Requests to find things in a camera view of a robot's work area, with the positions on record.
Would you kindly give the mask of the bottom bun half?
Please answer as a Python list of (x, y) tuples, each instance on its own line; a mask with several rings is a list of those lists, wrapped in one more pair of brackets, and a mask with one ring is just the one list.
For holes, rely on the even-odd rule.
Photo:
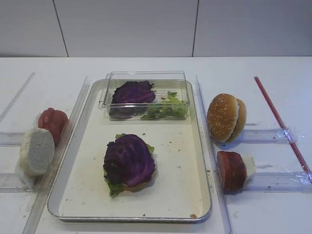
[(155, 170), (152, 174), (151, 180), (149, 180), (148, 182), (143, 182), (135, 187), (128, 187), (126, 185), (123, 186), (123, 190), (124, 191), (130, 191), (130, 192), (138, 192), (141, 191), (147, 187), (150, 187), (154, 184), (156, 177), (158, 176), (158, 170), (157, 170), (157, 161), (154, 160), (155, 162)]

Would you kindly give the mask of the clear holder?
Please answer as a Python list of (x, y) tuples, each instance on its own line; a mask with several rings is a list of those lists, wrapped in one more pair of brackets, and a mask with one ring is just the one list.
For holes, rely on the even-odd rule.
[(256, 173), (242, 191), (311, 193), (312, 183), (305, 172)]
[(19, 147), (23, 141), (24, 133), (0, 133), (1, 147)]
[(32, 178), (27, 176), (20, 176), (15, 173), (1, 173), (0, 174), (0, 192), (1, 193), (22, 193), (33, 192), (41, 177)]
[(296, 143), (305, 137), (293, 128), (275, 128), (275, 129), (244, 129), (236, 143), (251, 144), (288, 144)]

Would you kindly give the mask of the clear far left rail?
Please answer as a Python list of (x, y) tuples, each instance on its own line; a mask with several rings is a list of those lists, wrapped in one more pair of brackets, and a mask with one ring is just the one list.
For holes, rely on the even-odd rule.
[(32, 79), (34, 78), (34, 76), (36, 75), (35, 72), (32, 72), (31, 75), (29, 76), (29, 78), (25, 81), (25, 83), (20, 87), (20, 89), (17, 91), (17, 93), (14, 95), (14, 97), (11, 99), (11, 101), (8, 103), (8, 105), (6, 106), (6, 108), (3, 110), (3, 112), (0, 114), (0, 122), (3, 121), (3, 119), (6, 117), (6, 115), (8, 114), (8, 112), (10, 111), (10, 109), (13, 107), (13, 105), (15, 104), (15, 102), (19, 99), (19, 97), (21, 96), (21, 94), (23, 93), (23, 91), (27, 88), (27, 86), (29, 85), (29, 83), (32, 81)]

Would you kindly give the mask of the red tomato slices left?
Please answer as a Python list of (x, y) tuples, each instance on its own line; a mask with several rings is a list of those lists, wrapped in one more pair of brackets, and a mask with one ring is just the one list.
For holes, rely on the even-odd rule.
[(48, 130), (53, 136), (55, 146), (58, 146), (67, 122), (68, 117), (63, 111), (48, 108), (40, 115), (38, 127)]

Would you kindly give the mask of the clear upper left holder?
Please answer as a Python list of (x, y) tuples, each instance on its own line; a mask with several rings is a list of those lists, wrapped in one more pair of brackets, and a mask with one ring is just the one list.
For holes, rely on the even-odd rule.
[(23, 141), (24, 133), (0, 133), (1, 147), (19, 147)]

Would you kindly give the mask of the green lettuce in container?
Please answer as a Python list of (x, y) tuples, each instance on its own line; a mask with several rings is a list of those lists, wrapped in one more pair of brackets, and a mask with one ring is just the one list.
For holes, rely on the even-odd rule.
[(148, 108), (141, 120), (158, 120), (163, 118), (184, 119), (188, 106), (183, 100), (177, 98), (177, 92), (168, 91), (167, 95), (162, 97), (162, 102)]

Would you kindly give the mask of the red meat patty stack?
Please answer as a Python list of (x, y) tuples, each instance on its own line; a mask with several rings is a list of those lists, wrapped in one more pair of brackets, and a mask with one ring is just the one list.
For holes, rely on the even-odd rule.
[(247, 177), (247, 169), (240, 154), (219, 151), (217, 163), (223, 191), (226, 193), (241, 190)]

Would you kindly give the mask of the clear rail right of tray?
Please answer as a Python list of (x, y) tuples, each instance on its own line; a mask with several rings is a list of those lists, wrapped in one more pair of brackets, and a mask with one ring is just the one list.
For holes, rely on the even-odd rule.
[(195, 76), (195, 89), (197, 93), (197, 99), (198, 99), (198, 104), (199, 104), (199, 109), (200, 109), (200, 115), (202, 118), (203, 122), (203, 129), (204, 129), (204, 134), (207, 142), (207, 147), (208, 147), (208, 153), (209, 153), (209, 159), (210, 159), (210, 164), (211, 164), (211, 173), (214, 178), (214, 186), (216, 190), (216, 194), (218, 197), (218, 203), (220, 207), (220, 213), (222, 217), (222, 222), (223, 222), (223, 228), (224, 232), (226, 234), (232, 234), (233, 230), (231, 227), (230, 219), (229, 219), (229, 214), (228, 210), (226, 207), (226, 201), (225, 201), (225, 196), (221, 187), (221, 180), (219, 177), (219, 171), (218, 171), (218, 164), (217, 160), (215, 158), (215, 150), (213, 147), (213, 142), (211, 141), (209, 129), (208, 129), (208, 123), (207, 123), (207, 112), (205, 111), (205, 106), (203, 102), (203, 95), (202, 91), (200, 88), (200, 84), (197, 78), (197, 75)]

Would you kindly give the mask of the clear rail of tray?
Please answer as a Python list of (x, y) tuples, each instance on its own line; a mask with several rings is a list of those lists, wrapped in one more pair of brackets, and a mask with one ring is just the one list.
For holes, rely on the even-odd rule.
[(207, 123), (207, 112), (205, 111), (205, 106), (203, 102), (203, 95), (202, 91), (200, 88), (200, 84), (197, 78), (197, 75), (195, 76), (195, 89), (197, 93), (197, 99), (198, 99), (198, 104), (199, 104), (199, 109), (200, 109), (200, 115), (202, 118), (203, 122), (203, 129), (204, 129), (204, 134), (207, 142), (207, 147), (208, 147), (208, 153), (209, 153), (209, 159), (210, 159), (210, 164), (211, 164), (211, 173), (214, 178), (214, 186), (216, 190), (216, 194), (218, 197), (218, 203), (220, 207), (220, 213), (222, 217), (222, 222), (223, 222), (223, 228), (224, 232), (226, 234), (232, 234), (233, 230), (231, 227), (230, 219), (229, 219), (229, 214), (228, 210), (226, 207), (226, 201), (225, 201), (225, 196), (221, 187), (221, 180), (219, 177), (219, 171), (218, 171), (218, 164), (217, 160), (215, 158), (215, 150), (213, 147), (213, 142), (211, 141), (209, 129), (208, 129), (208, 123)]
[(78, 98), (75, 102), (73, 110), (71, 112), (69, 122), (66, 124), (66, 127), (62, 133), (62, 137), (58, 147), (55, 149), (55, 155), (52, 159), (52, 162), (41, 180), (41, 184), (38, 188), (38, 195), (32, 207), (32, 210), (28, 216), (27, 222), (23, 229), (23, 234), (34, 234), (36, 232), (41, 214), (47, 202), (50, 190), (52, 188), (54, 179), (57, 175), (59, 166), (62, 162), (62, 158), (64, 153), (66, 152), (67, 145), (71, 138), (71, 135), (75, 129), (76, 121), (79, 118), (82, 105), (85, 101), (85, 98), (88, 94), (88, 90), (90, 87), (90, 79), (88, 77), (85, 78)]

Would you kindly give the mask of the metal baking tray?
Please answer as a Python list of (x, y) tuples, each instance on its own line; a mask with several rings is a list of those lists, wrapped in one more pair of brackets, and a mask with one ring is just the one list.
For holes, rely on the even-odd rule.
[[(98, 107), (95, 82), (50, 192), (47, 208), (63, 221), (182, 222), (205, 220), (212, 202), (194, 103), (185, 120), (111, 121)], [(155, 148), (156, 175), (138, 191), (110, 197), (103, 158), (117, 134), (135, 134)]]

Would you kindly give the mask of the clear upper right holder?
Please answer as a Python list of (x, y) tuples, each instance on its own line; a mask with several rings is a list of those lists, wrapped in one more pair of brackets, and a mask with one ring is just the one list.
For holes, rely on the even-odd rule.
[(244, 129), (236, 143), (251, 144), (288, 144), (296, 143), (305, 137), (293, 128), (275, 128), (275, 129)]

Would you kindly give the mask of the white cheese piece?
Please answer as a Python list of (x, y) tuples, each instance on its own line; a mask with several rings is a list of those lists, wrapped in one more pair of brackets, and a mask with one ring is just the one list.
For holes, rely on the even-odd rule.
[(254, 158), (250, 155), (245, 155), (243, 156), (243, 162), (245, 164), (246, 167), (246, 179), (245, 182), (251, 180), (253, 178), (253, 176), (256, 173), (256, 165), (255, 165), (255, 161)]

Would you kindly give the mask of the clear rail left of tray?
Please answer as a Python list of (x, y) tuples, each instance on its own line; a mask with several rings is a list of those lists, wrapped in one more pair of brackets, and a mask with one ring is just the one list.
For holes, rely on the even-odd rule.
[(27, 222), (23, 229), (23, 234), (34, 234), (36, 232), (41, 214), (47, 202), (50, 190), (52, 188), (54, 179), (57, 175), (59, 166), (62, 162), (62, 158), (64, 153), (66, 152), (67, 145), (71, 138), (71, 135), (75, 129), (76, 121), (79, 118), (82, 105), (85, 101), (85, 98), (88, 94), (88, 90), (90, 87), (90, 79), (88, 77), (85, 78), (78, 98), (75, 102), (73, 110), (71, 112), (69, 122), (66, 124), (66, 127), (62, 133), (62, 137), (58, 147), (55, 149), (55, 155), (52, 159), (52, 162), (41, 180), (41, 184), (38, 188), (38, 195), (32, 207), (32, 210), (28, 216)]

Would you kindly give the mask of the red plastic strip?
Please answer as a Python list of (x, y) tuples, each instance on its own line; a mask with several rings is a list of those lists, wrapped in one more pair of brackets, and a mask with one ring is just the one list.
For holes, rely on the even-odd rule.
[(289, 131), (287, 131), (286, 125), (284, 124), (281, 116), (279, 115), (277, 109), (275, 108), (273, 102), (271, 101), (268, 93), (266, 92), (265, 88), (263, 87), (260, 79), (257, 76), (255, 76), (254, 80), (255, 80), (256, 84), (258, 85), (258, 87), (259, 87), (259, 89), (260, 89), (264, 99), (266, 100), (266, 102), (267, 102), (271, 112), (273, 113), (277, 123), (279, 124), (280, 128), (283, 130), (284, 135), (286, 136), (289, 145), (291, 146), (295, 156), (297, 157), (301, 167), (303, 168), (304, 172), (307, 174), (307, 178), (309, 179), (309, 181), (311, 183), (312, 182), (312, 172), (311, 172), (309, 166), (307, 165), (304, 157), (302, 156), (299, 148), (297, 147), (297, 144), (292, 139), (291, 134), (289, 133)]

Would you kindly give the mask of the sesame top bun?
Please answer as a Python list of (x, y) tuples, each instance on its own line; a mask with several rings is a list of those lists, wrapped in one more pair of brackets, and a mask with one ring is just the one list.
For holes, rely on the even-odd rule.
[(234, 131), (238, 119), (239, 106), (236, 98), (230, 94), (219, 94), (211, 101), (208, 112), (208, 127), (211, 136), (226, 142)]

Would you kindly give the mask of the purple cabbage leaf in container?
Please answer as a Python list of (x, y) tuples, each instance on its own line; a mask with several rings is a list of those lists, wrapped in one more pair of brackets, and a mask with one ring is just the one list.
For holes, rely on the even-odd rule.
[(155, 100), (156, 95), (151, 90), (153, 84), (149, 81), (128, 81), (122, 86), (116, 88), (112, 104), (117, 104), (117, 107), (111, 107), (109, 116), (118, 119), (127, 119), (142, 114), (146, 108), (143, 105), (130, 107), (121, 107), (121, 104), (140, 104), (151, 103)]

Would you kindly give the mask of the white bread slice left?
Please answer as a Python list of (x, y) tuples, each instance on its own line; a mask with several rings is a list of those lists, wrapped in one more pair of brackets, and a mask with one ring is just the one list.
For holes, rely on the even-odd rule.
[(32, 189), (38, 176), (46, 173), (53, 157), (55, 145), (52, 134), (41, 128), (28, 130), (19, 150), (19, 160), (15, 166), (18, 179)]

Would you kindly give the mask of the clear lower right holder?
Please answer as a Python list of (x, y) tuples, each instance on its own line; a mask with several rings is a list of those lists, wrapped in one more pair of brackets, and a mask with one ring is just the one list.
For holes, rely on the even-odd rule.
[(256, 173), (242, 191), (311, 193), (312, 183), (305, 172)]

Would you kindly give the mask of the clear lower left holder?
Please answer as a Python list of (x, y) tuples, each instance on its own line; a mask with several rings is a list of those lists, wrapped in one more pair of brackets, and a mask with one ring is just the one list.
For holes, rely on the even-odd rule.
[(1, 173), (0, 174), (0, 192), (1, 193), (22, 193), (33, 192), (41, 177), (32, 178), (27, 176), (20, 176), (15, 173)]

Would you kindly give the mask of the clear plastic container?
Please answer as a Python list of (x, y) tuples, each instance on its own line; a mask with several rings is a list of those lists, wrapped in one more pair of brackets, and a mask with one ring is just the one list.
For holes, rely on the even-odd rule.
[[(111, 72), (107, 75), (102, 93), (99, 99), (99, 108), (104, 109), (110, 120), (127, 120), (112, 118), (109, 116), (110, 108), (117, 107), (117, 104), (112, 104), (113, 94), (116, 88), (122, 86), (128, 81), (149, 81), (153, 84), (152, 91), (155, 93), (156, 98), (151, 103), (140, 103), (140, 104), (121, 104), (121, 107), (130, 106), (137, 107), (143, 105), (146, 110), (142, 114), (137, 114), (134, 117), (127, 119), (138, 119), (147, 113), (148, 108), (155, 106), (162, 102), (162, 97), (167, 95), (168, 91), (177, 92), (177, 98), (187, 103), (189, 108), (190, 101), (188, 95), (187, 81), (185, 79), (185, 73), (183, 71), (122, 71), (122, 72)], [(168, 120), (177, 120), (175, 118), (163, 118)]]

